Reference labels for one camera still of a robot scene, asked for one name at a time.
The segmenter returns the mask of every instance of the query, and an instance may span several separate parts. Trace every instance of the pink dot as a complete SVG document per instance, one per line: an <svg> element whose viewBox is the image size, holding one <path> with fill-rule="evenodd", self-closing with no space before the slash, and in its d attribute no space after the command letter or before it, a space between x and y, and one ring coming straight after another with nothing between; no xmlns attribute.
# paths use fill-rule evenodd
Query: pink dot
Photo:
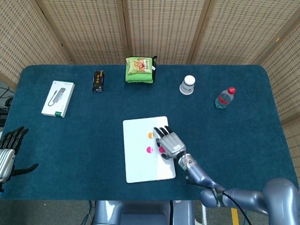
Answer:
<svg viewBox="0 0 300 225"><path fill-rule="evenodd" d="M159 147L159 149L158 149L158 150L159 150L159 152L160 152L160 153L164 153L164 152L165 152L165 150L164 150L164 148L163 148L163 147Z"/></svg>
<svg viewBox="0 0 300 225"><path fill-rule="evenodd" d="M152 153L152 152L153 152L153 148L149 146L149 147L146 148L146 151L147 151L148 153Z"/></svg>

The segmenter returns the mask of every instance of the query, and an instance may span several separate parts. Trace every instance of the white product box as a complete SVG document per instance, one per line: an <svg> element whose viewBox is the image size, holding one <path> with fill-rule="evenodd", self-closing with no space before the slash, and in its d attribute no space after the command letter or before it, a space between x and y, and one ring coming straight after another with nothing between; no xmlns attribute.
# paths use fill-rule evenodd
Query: white product box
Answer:
<svg viewBox="0 0 300 225"><path fill-rule="evenodd" d="M70 82L53 81L42 114L64 118L74 86Z"/></svg>

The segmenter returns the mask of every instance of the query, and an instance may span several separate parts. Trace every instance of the bottle label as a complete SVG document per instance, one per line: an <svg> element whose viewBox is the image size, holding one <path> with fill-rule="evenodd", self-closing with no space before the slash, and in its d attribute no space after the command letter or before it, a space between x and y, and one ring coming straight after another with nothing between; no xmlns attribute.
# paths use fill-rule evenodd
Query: bottle label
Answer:
<svg viewBox="0 0 300 225"><path fill-rule="evenodd" d="M224 99L222 99L221 95L219 95L218 99L219 99L220 103L222 103L224 105L228 105L229 104L229 101L225 101Z"/></svg>

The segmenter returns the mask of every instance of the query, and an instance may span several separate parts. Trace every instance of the plastic water bottle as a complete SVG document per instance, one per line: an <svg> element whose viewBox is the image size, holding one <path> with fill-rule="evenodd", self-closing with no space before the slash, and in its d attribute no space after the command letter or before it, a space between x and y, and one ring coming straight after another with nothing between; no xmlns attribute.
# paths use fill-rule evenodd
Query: plastic water bottle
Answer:
<svg viewBox="0 0 300 225"><path fill-rule="evenodd" d="M228 90L222 91L215 100L216 108L224 109L233 100L235 91L234 87L230 87Z"/></svg>

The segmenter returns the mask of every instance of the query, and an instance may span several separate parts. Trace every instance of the black box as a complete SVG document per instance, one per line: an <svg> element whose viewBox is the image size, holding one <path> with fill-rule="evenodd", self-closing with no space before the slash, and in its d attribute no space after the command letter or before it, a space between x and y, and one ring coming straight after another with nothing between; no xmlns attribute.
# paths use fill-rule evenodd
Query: black box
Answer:
<svg viewBox="0 0 300 225"><path fill-rule="evenodd" d="M104 88L104 71L94 71L93 92L103 92Z"/></svg>

